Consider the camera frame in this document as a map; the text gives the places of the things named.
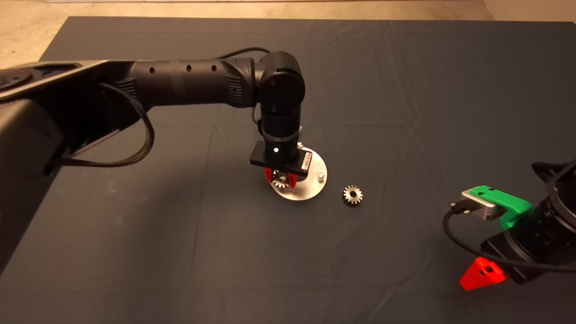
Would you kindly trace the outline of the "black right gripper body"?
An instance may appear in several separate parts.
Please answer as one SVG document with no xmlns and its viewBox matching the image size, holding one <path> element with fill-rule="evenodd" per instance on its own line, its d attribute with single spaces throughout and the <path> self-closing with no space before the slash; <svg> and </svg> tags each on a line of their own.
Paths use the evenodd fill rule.
<svg viewBox="0 0 576 324">
<path fill-rule="evenodd" d="M 509 229 L 481 243 L 481 251 L 536 266 L 567 266 L 575 273 L 575 195 L 546 198 Z"/>
</svg>

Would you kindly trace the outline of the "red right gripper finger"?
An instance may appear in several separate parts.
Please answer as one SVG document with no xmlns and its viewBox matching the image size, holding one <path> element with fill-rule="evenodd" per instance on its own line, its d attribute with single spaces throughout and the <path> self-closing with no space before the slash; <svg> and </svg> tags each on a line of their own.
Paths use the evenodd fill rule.
<svg viewBox="0 0 576 324">
<path fill-rule="evenodd" d="M 502 283 L 506 279 L 506 274 L 495 262 L 477 257 L 459 279 L 459 284 L 465 291 L 471 291 Z"/>
</svg>

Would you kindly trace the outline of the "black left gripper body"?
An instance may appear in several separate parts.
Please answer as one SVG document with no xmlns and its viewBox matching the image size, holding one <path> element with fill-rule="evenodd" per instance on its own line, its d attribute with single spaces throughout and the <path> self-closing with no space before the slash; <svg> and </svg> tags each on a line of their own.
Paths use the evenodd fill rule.
<svg viewBox="0 0 576 324">
<path fill-rule="evenodd" d="M 268 168 L 284 174 L 307 176 L 313 153 L 296 148 L 293 157 L 286 156 L 281 150 L 273 151 L 274 147 L 258 141 L 251 156 L 250 163 L 261 168 Z"/>
</svg>

